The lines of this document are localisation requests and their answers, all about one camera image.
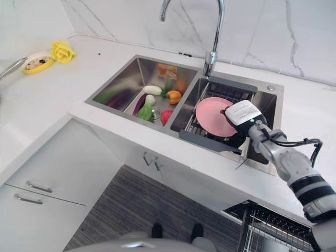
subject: dishwasher rack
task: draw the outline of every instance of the dishwasher rack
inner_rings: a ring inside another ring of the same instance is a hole
[[[220,85],[214,82],[208,82],[201,96],[199,97],[195,108],[197,108],[198,104],[203,99],[206,99],[209,97],[224,98],[232,102],[233,104],[235,104],[242,100],[252,101],[253,96],[254,96],[254,93],[250,91],[246,91],[246,90],[242,90],[242,89],[238,89],[238,88],[234,88],[230,86]],[[205,138],[208,138],[208,139],[220,142],[220,143],[228,144],[236,148],[238,148],[244,143],[245,137],[242,137],[239,134],[230,136],[230,137],[221,137],[221,136],[218,137],[218,136],[210,134],[209,132],[204,130],[202,126],[200,125],[200,123],[198,122],[195,111],[196,110],[194,110],[193,114],[190,116],[190,119],[184,129],[185,131],[190,132],[192,134],[200,135],[202,137],[205,137]]]
[[[286,246],[289,252],[314,251],[310,227],[254,202],[244,202],[225,212],[243,221],[238,252],[268,252],[264,244],[271,241],[275,246]]]

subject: chrome faucet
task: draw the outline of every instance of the chrome faucet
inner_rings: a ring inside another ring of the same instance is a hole
[[[166,17],[166,11],[168,8],[168,4],[170,3],[170,0],[164,0],[161,8],[160,13],[160,20],[165,21]],[[222,24],[224,19],[224,0],[218,0],[218,8],[219,8],[219,17],[217,21],[217,29],[216,29],[216,35],[215,35],[215,41],[214,41],[214,47],[212,51],[208,51],[205,54],[205,61],[204,61],[204,67],[203,67],[203,75],[206,77],[209,77],[214,66],[215,62],[217,60],[217,45],[218,45],[218,39],[220,36],[220,32],[222,30]]]

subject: yellow flower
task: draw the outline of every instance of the yellow flower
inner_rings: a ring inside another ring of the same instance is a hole
[[[64,41],[55,41],[52,45],[53,51],[51,56],[59,63],[68,63],[76,55],[72,48]]]

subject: black shoe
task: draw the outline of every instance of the black shoe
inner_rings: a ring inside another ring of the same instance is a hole
[[[155,222],[152,228],[152,238],[162,238],[162,226],[160,223]]]
[[[203,237],[203,226],[200,223],[195,224],[193,232],[191,233],[191,241],[196,237]]]

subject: yellow bowl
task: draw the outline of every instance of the yellow bowl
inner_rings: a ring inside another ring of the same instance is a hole
[[[49,61],[44,63],[43,65],[39,66],[39,67],[36,67],[36,68],[33,68],[33,69],[30,69],[30,70],[27,70],[25,69],[26,65],[37,59],[37,58],[41,58],[41,57],[45,57],[45,56],[48,56],[50,57]],[[28,59],[26,60],[26,62],[21,66],[21,71],[27,75],[31,75],[31,74],[36,74],[37,72],[41,72],[45,69],[47,69],[48,67],[50,67],[52,64],[54,63],[54,59],[51,57],[50,54],[48,54],[47,52],[38,52],[36,54],[33,54],[33,55],[30,55],[28,57]]]

